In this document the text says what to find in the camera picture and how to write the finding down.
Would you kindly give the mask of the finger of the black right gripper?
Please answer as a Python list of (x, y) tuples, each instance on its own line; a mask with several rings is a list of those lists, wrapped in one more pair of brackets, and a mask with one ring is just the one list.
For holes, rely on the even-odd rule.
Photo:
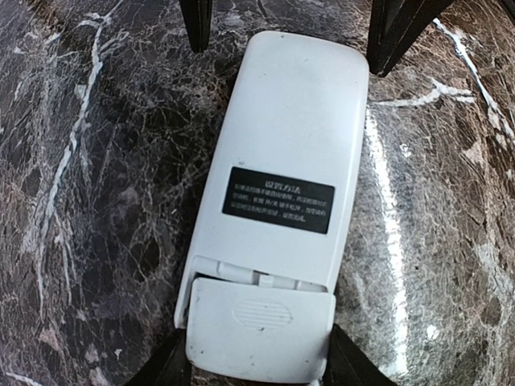
[(372, 74), (385, 77), (452, 0), (373, 0), (368, 35)]
[(191, 49), (205, 51), (208, 47), (212, 21), (212, 0), (180, 0), (180, 9)]

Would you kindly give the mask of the white and red remote control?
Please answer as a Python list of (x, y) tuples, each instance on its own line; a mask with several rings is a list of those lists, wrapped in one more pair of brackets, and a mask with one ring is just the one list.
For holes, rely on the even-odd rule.
[(369, 66), (344, 45), (263, 31), (245, 50), (204, 188), (175, 308), (213, 301), (332, 312), (359, 170)]

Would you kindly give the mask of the white battery cover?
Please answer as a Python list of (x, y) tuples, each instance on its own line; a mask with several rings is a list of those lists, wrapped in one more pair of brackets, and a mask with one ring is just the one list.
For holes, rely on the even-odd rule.
[(309, 384), (325, 372), (335, 308), (329, 293), (197, 278), (186, 356), (223, 376)]

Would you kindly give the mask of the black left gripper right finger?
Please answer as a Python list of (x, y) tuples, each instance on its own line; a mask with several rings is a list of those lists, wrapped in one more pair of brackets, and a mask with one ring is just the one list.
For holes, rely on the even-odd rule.
[(397, 386), (375, 366), (337, 324), (329, 339), (328, 361), (323, 385)]

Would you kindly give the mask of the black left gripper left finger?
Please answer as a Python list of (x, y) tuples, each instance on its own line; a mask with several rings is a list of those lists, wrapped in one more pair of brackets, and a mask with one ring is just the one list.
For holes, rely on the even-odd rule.
[(129, 381), (128, 386), (190, 386), (192, 364), (186, 356), (186, 332), (175, 331)]

